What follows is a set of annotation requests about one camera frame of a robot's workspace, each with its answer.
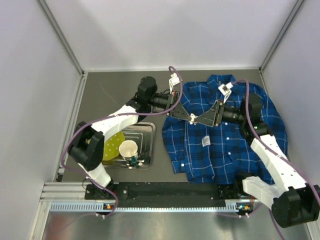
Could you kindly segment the blue plaid shirt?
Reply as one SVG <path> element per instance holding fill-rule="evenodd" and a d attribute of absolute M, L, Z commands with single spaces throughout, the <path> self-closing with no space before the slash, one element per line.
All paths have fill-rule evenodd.
<path fill-rule="evenodd" d="M 233 75 L 211 75 L 207 81 L 187 82 L 180 102 L 189 114 L 200 116 L 216 100 L 224 99 L 219 86 L 235 80 Z M 241 136 L 238 124 L 223 122 L 210 127 L 167 117 L 162 139 L 173 172 L 185 173 L 190 183 L 230 185 L 238 173 L 245 172 L 273 183 L 263 162 Z"/>

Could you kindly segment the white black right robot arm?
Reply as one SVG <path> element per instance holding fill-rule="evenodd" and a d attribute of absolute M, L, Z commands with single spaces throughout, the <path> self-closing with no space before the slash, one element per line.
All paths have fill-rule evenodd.
<path fill-rule="evenodd" d="M 246 176 L 241 180 L 243 192 L 267 206 L 280 227 L 317 221 L 320 215 L 320 188 L 308 183 L 288 161 L 274 133 L 262 120 L 262 107 L 260 97 L 250 93 L 243 97 L 239 108 L 217 100 L 208 111 L 193 119 L 195 123 L 209 127 L 218 127 L 223 122 L 239 125 L 242 137 L 274 181 L 270 185 L 258 176 Z"/>

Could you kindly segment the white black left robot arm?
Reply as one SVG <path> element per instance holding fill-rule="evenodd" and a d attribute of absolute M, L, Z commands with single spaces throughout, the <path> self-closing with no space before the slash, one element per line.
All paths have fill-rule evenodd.
<path fill-rule="evenodd" d="M 144 77 L 135 95 L 119 110 L 94 122 L 81 122 L 76 126 L 67 153 L 97 188 L 105 189 L 113 181 L 102 164 L 107 140 L 147 116 L 172 115 L 182 107 L 182 90 L 171 90 L 168 94 L 157 90 L 156 80 L 151 76 Z"/>

